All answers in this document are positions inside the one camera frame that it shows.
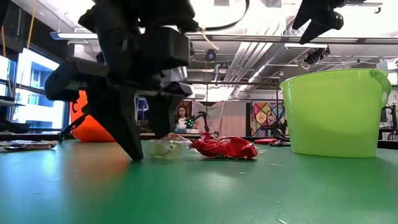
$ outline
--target transparent plastic wrapper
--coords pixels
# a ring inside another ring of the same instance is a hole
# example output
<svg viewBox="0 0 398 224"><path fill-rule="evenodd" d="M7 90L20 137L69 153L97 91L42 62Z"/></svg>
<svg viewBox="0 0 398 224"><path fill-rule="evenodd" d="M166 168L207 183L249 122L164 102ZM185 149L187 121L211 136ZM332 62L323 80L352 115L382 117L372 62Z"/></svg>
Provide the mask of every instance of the transparent plastic wrapper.
<svg viewBox="0 0 398 224"><path fill-rule="evenodd" d="M170 133L161 139L150 140L149 156L178 159L181 152L190 148L192 142L178 134Z"/></svg>

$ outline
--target red plastic wrapper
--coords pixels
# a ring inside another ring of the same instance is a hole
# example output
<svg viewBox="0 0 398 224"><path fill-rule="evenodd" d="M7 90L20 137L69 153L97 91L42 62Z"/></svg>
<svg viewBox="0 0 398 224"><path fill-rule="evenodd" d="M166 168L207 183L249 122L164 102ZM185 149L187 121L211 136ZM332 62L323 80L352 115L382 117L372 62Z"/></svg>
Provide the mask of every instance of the red plastic wrapper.
<svg viewBox="0 0 398 224"><path fill-rule="evenodd" d="M252 159L258 155L254 144L243 138L211 139L209 133L201 133L201 139L193 140L191 147L207 157Z"/></svg>

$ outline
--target green table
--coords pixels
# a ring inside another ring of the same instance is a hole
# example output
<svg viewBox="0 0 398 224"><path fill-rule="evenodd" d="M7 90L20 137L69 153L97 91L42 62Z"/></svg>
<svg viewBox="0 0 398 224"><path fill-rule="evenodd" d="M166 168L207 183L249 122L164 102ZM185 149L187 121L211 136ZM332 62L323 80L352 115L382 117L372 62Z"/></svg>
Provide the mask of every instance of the green table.
<svg viewBox="0 0 398 224"><path fill-rule="evenodd" d="M66 141L0 154L0 223L398 222L398 151L337 159L258 150L254 162L187 151L132 163L117 144Z"/></svg>

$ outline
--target plastic bucket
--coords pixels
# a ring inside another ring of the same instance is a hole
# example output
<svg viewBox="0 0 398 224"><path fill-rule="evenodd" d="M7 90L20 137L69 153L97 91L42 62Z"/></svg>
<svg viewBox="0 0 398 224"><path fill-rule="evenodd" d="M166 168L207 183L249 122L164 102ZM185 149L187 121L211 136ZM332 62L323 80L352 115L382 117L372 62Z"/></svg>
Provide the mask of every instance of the plastic bucket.
<svg viewBox="0 0 398 224"><path fill-rule="evenodd" d="M292 150L334 157L374 157L387 73L344 69L309 73L280 84Z"/></svg>

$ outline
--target orange object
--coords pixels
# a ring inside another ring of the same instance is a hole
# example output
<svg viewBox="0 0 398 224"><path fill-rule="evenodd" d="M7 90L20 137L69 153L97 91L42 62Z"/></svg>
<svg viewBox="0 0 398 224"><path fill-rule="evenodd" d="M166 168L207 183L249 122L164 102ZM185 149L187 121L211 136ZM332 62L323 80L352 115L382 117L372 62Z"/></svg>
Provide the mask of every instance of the orange object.
<svg viewBox="0 0 398 224"><path fill-rule="evenodd" d="M77 103L70 103L71 122L83 115L81 108L87 104L86 92L80 90L79 96ZM77 128L72 130L72 135L82 142L115 142L110 133L90 115Z"/></svg>

